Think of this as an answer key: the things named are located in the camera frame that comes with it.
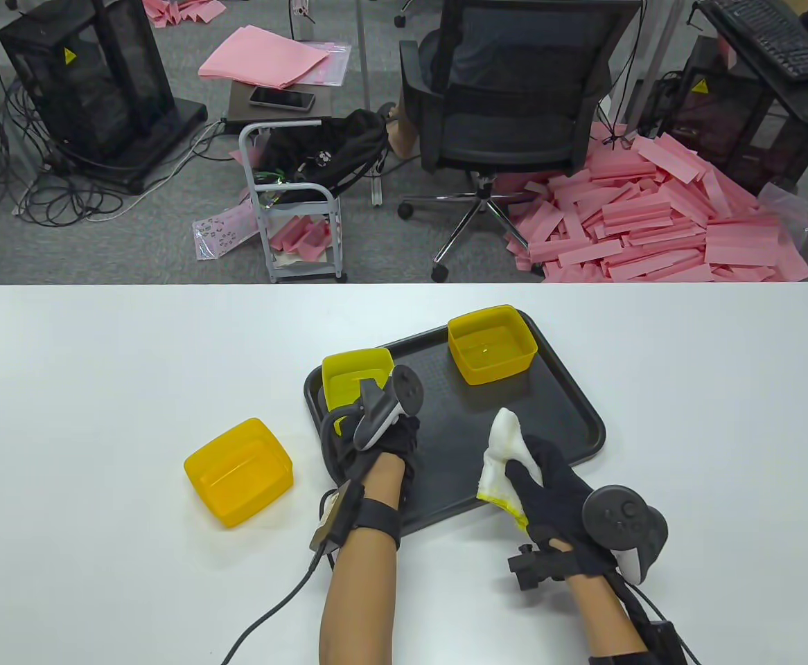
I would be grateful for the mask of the person's left hand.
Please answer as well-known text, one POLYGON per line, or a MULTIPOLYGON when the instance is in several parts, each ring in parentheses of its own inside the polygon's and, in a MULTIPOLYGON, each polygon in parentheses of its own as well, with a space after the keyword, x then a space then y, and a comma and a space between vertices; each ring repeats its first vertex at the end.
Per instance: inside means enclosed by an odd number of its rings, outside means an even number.
POLYGON ((378 461, 382 453, 397 456, 403 461, 405 469, 401 484, 399 508, 404 508, 414 479, 414 457, 416 456, 417 433, 420 421, 417 417, 400 415, 390 424, 378 442, 365 452, 354 446, 354 431, 357 424, 362 423, 362 412, 356 411, 354 405, 334 409, 325 415, 319 426, 319 445, 328 471, 337 466, 337 475, 331 475, 338 485, 347 479, 360 484, 368 472, 378 461))

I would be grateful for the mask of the person's right hand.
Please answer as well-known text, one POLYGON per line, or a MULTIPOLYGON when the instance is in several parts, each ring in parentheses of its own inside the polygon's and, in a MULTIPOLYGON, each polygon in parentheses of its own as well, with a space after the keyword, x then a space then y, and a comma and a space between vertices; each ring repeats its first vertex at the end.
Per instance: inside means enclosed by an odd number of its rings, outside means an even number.
POLYGON ((506 462, 505 474, 527 518, 527 534, 539 551, 562 560, 569 574, 595 577, 613 572, 613 554, 588 535, 583 523, 583 506, 592 488, 575 474, 554 441, 531 434, 524 440, 541 481, 534 481, 527 466, 515 459, 506 462))

